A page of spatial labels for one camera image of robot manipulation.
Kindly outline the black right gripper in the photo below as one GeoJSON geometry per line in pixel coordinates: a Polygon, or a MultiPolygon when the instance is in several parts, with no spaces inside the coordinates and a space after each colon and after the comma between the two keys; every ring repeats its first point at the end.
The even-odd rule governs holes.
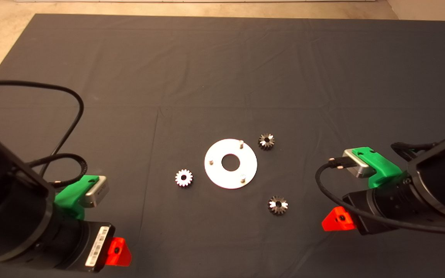
{"type": "MultiPolygon", "coordinates": [[[[423,225],[424,188],[411,178],[396,178],[378,188],[350,192],[347,204],[374,216],[423,225]]],[[[325,232],[350,231],[356,225],[344,207],[334,207],[321,222],[325,232]]]]}

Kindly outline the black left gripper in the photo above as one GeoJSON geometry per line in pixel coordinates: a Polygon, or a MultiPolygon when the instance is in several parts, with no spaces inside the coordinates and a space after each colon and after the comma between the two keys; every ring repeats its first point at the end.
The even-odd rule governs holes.
{"type": "Polygon", "coordinates": [[[22,255],[24,267],[98,273],[105,265],[128,267],[126,240],[108,222],[79,220],[56,210],[36,243],[22,255]]]}

